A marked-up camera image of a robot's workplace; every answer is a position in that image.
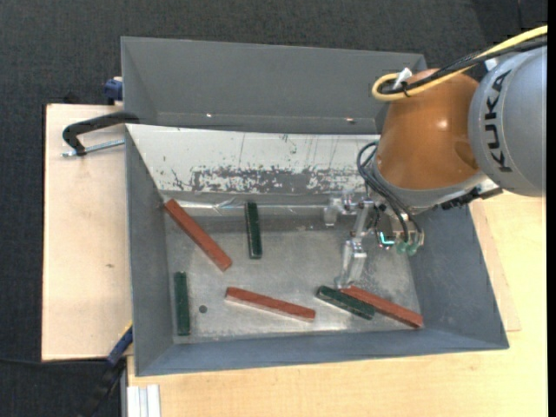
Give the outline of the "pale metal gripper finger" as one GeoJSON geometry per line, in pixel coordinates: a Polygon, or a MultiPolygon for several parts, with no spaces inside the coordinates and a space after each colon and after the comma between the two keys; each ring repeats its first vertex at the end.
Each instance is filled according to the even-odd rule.
{"type": "Polygon", "coordinates": [[[367,260],[367,252],[360,240],[344,242],[341,251],[341,271],[334,278],[337,288],[348,288],[361,278],[367,260]]]}
{"type": "Polygon", "coordinates": [[[322,218],[327,227],[333,227],[341,216],[356,215],[361,201],[351,195],[332,196],[323,208],[322,218]]]}

